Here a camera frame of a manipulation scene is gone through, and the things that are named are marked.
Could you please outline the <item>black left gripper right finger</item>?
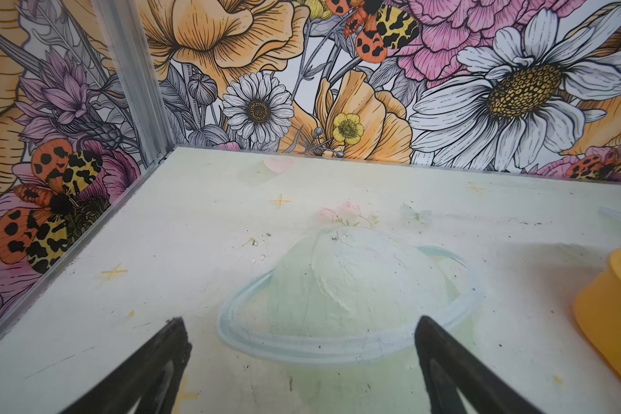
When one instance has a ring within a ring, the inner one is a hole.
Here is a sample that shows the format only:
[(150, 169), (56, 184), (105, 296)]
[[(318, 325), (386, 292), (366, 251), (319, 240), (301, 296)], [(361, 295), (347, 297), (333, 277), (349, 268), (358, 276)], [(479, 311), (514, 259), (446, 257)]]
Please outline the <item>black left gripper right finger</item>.
[(415, 348), (433, 413), (538, 413), (540, 410), (502, 381), (434, 319), (423, 316)]

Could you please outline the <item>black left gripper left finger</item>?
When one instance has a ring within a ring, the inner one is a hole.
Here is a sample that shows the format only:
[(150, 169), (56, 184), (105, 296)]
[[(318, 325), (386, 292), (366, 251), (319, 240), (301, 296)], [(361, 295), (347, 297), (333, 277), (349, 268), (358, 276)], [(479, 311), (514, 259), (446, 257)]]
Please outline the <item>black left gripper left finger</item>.
[(175, 317), (63, 412), (171, 413), (192, 349)]

